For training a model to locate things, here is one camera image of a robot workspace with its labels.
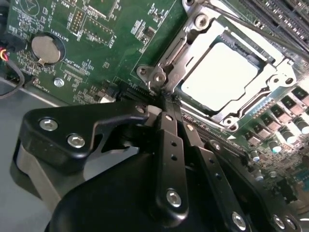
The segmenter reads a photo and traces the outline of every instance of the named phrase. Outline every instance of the ram slot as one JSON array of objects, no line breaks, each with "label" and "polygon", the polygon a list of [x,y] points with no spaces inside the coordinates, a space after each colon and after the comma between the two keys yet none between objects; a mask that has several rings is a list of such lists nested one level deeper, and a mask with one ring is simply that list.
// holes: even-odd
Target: ram slot
[{"label": "ram slot", "polygon": [[280,18],[280,14],[276,14],[274,10],[271,10],[269,6],[265,5],[264,1],[261,0],[253,0],[253,2],[260,7],[269,17],[273,19],[273,21],[277,22],[280,27],[282,27],[301,47],[309,52],[309,46],[300,38],[300,36],[290,28],[297,28],[297,31],[303,32],[291,19],[285,19],[286,21]]},{"label": "ram slot", "polygon": [[256,6],[251,4],[248,0],[239,0],[239,2],[247,8],[252,14],[254,14],[265,26],[267,26],[274,34],[278,35],[282,38],[285,42],[292,44],[293,46],[301,49],[301,47],[295,43],[295,41],[283,31],[282,28],[277,28],[273,23],[272,19],[269,18],[267,15],[261,12]]},{"label": "ram slot", "polygon": [[285,0],[285,1],[290,6],[292,6],[293,9],[297,11],[304,20],[306,20],[309,23],[309,15],[308,15],[309,6],[307,3],[300,0]]},{"label": "ram slot", "polygon": [[297,23],[298,27],[304,30],[306,35],[309,35],[309,27],[304,23],[294,12],[292,12],[282,0],[271,0],[277,7],[286,14],[290,19]]}]

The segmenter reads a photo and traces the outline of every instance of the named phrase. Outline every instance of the green circuit board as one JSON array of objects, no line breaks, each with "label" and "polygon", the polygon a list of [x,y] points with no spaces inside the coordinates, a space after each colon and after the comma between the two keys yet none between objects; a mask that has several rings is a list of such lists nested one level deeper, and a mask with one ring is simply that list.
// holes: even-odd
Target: green circuit board
[{"label": "green circuit board", "polygon": [[[243,19],[252,23],[258,20],[239,0],[222,2]],[[38,89],[70,105],[97,103],[94,97],[104,81],[146,88],[136,68],[154,66],[186,20],[181,0],[15,0],[11,1],[7,32],[28,41],[28,46],[17,54],[10,54],[10,59],[23,72],[34,76],[32,84]],[[34,60],[30,42],[40,32],[51,33],[62,40],[65,46],[62,61],[42,67]],[[289,57],[295,61],[298,80],[304,79],[308,64],[292,54]],[[64,80],[64,86],[56,87],[55,78]],[[308,136],[299,136],[295,145],[281,144],[283,149],[278,154],[273,154],[267,145],[269,140],[276,139],[275,133],[257,146],[252,146],[244,137],[246,132],[253,131],[256,123],[263,123],[262,114],[270,113],[269,108],[293,89],[280,87],[274,91],[239,121],[237,132],[205,124],[203,129],[239,150],[256,149],[263,154],[260,166],[269,183],[276,181],[269,177],[271,171],[294,176],[301,170],[298,168],[300,154],[309,153]]]},{"label": "green circuit board", "polygon": [[[11,1],[7,31],[28,42],[38,32],[59,37],[65,58],[43,68],[28,49],[10,54],[35,87],[68,104],[95,103],[102,81],[145,87],[138,65],[155,65],[187,16],[180,0]],[[54,85],[55,78],[64,86]]]}]

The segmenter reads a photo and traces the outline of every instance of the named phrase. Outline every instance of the screw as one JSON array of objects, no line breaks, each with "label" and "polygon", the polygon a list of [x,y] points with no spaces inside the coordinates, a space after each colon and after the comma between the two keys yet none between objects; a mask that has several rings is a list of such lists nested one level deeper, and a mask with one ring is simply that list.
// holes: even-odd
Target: screw
[{"label": "screw", "polygon": [[154,80],[156,82],[165,82],[166,81],[166,76],[163,73],[157,72],[154,75]]},{"label": "screw", "polygon": [[140,112],[141,114],[144,114],[145,113],[145,110],[139,106],[136,106],[136,109],[138,112]]},{"label": "screw", "polygon": [[166,193],[166,199],[172,206],[176,208],[178,208],[182,204],[182,199],[180,198],[178,193],[175,192],[174,190],[169,190]]},{"label": "screw", "polygon": [[275,171],[272,171],[269,173],[271,178],[276,178],[277,177],[277,173]]},{"label": "screw", "polygon": [[171,116],[169,116],[169,115],[165,115],[165,117],[166,117],[169,121],[172,121],[172,120],[173,120],[173,118],[172,118]]},{"label": "screw", "polygon": [[217,144],[217,143],[212,143],[212,146],[216,149],[216,150],[220,150],[221,148],[220,148],[220,145],[219,144]]},{"label": "screw", "polygon": [[146,75],[146,74],[147,74],[147,70],[144,69],[144,68],[141,68],[141,69],[140,69],[140,75],[144,76],[144,75]]},{"label": "screw", "polygon": [[188,128],[190,131],[194,131],[193,126],[191,126],[190,124],[187,124],[187,128]]},{"label": "screw", "polygon": [[63,87],[63,86],[64,86],[64,80],[62,80],[62,79],[59,78],[59,77],[56,77],[56,78],[54,79],[54,85],[55,85],[56,87]]},{"label": "screw", "polygon": [[283,229],[285,228],[283,221],[282,221],[277,215],[274,215],[274,216],[272,217],[272,219],[273,219],[274,222],[277,224],[277,226],[280,227],[280,229],[283,230]]},{"label": "screw", "polygon": [[292,222],[292,220],[290,220],[288,217],[286,217],[285,220],[293,230],[296,230],[296,225]]},{"label": "screw", "polygon": [[288,64],[289,64],[289,65],[294,65],[294,61],[289,60],[289,61],[288,61]]},{"label": "screw", "polygon": [[246,223],[245,223],[244,219],[238,213],[233,212],[232,213],[232,219],[233,219],[233,222],[235,223],[235,225],[237,225],[237,227],[241,231],[246,230]]},{"label": "screw", "polygon": [[75,148],[81,148],[85,145],[85,140],[78,134],[73,134],[68,137],[68,144]]},{"label": "screw", "polygon": [[58,128],[58,124],[56,121],[46,118],[40,121],[40,127],[46,131],[54,131]]},{"label": "screw", "polygon": [[208,17],[205,14],[200,14],[195,18],[195,26],[199,30],[204,30],[208,27]]}]

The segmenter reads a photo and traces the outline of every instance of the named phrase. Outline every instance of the wire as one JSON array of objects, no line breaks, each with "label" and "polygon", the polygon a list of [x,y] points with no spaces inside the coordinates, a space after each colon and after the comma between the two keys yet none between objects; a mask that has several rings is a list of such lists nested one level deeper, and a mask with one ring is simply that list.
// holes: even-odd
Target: wire
[{"label": "wire", "polygon": [[11,91],[9,91],[7,93],[4,93],[4,94],[1,94],[0,95],[0,99],[4,99],[4,98],[10,97],[11,95],[15,94],[23,86],[23,84],[25,83],[25,76],[23,75],[23,73],[21,72],[19,67],[17,67],[17,65],[13,61],[11,61],[9,59],[6,61],[6,64],[11,69],[13,69],[16,72],[16,74],[19,76],[19,83]]},{"label": "wire", "polygon": [[3,50],[0,51],[0,58],[3,61],[8,61],[9,60],[8,56],[6,55],[6,49],[3,49]]}]

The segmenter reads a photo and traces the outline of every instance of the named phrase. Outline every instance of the black cable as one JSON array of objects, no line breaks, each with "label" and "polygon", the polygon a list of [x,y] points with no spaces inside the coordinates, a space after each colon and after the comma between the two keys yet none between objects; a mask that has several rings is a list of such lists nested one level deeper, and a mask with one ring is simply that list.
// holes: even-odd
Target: black cable
[{"label": "black cable", "polygon": [[6,64],[16,72],[16,74],[19,77],[19,83],[11,91],[5,94],[1,94],[0,99],[4,99],[4,98],[10,97],[11,95],[15,94],[25,83],[25,76],[23,75],[19,67],[17,67],[17,65],[11,60],[6,61]]}]

